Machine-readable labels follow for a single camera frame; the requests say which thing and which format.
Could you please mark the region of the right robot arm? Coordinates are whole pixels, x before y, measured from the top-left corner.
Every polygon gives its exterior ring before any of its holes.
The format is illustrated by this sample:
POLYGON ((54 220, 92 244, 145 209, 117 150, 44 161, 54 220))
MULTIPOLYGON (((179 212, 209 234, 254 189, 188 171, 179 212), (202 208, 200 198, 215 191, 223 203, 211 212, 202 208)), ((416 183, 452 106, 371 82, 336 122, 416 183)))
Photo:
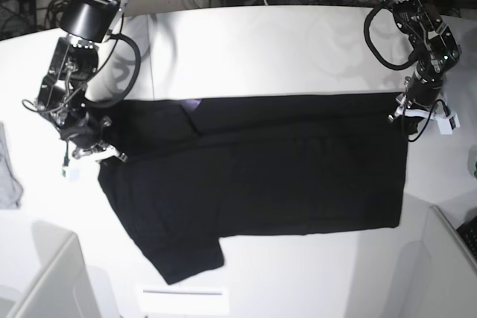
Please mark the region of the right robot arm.
POLYGON ((59 27, 65 36, 58 39, 48 72, 37 97, 24 106, 40 115, 59 133, 66 144, 74 144, 75 159, 112 156, 127 161, 127 155, 104 138, 112 125, 107 117, 97 117, 95 109, 107 109, 123 101, 139 76, 141 54, 128 36, 113 29, 124 15, 129 0, 70 0, 59 27), (128 44, 134 53, 134 70, 126 89, 109 100, 93 102, 86 98, 90 81, 100 72, 98 46, 110 39, 128 44))

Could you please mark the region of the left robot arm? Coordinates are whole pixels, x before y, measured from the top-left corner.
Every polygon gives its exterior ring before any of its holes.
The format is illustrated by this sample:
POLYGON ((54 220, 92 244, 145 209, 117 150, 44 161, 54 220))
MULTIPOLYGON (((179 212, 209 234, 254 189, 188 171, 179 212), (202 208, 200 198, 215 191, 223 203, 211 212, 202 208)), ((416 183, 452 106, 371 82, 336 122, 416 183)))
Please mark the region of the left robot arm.
POLYGON ((425 127, 434 121, 441 134, 450 135, 459 128, 457 113, 449 107, 443 94, 444 76, 454 68, 461 49, 452 31, 429 0, 379 0, 364 21, 364 39, 375 58, 387 69, 404 71, 412 68, 404 90, 397 95, 397 108, 388 116, 398 121, 409 142, 415 142, 425 127), (407 36, 412 51, 402 64, 388 62, 373 44, 370 26, 381 11, 389 11, 396 26, 407 36))

